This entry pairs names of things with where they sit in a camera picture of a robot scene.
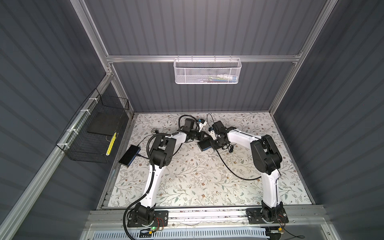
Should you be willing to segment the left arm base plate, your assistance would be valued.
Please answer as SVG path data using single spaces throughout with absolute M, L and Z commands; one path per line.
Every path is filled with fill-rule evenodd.
M 155 210 L 150 212 L 149 215 L 131 211 L 127 216 L 127 227 L 166 227 L 168 225 L 168 219 L 169 211 Z

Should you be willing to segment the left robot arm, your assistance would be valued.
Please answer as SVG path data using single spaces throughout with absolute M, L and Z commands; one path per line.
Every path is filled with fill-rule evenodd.
M 161 177 L 177 152 L 175 148 L 180 148 L 189 140 L 203 140 L 206 135 L 203 128 L 206 125 L 207 121 L 204 119 L 182 115 L 178 119 L 176 132 L 170 134 L 156 132 L 149 138 L 146 152 L 150 166 L 145 191 L 142 197 L 128 207 L 128 209 L 133 208 L 134 218 L 146 223 L 154 219 L 156 196 Z

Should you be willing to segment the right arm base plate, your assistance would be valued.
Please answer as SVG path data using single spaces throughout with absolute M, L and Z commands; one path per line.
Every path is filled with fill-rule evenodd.
M 289 223 L 288 215 L 284 208 L 249 208 L 246 215 L 250 224 L 281 224 Z

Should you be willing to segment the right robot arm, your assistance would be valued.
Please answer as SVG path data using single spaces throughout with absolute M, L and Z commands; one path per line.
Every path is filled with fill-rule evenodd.
M 250 149 L 256 169 L 261 173 L 263 199 L 261 216 L 266 223 L 288 223 L 289 219 L 279 196 L 279 171 L 283 160 L 273 138 L 270 135 L 256 136 L 226 128 L 222 122 L 214 123 L 209 132 L 211 146 L 218 150 L 230 143 Z

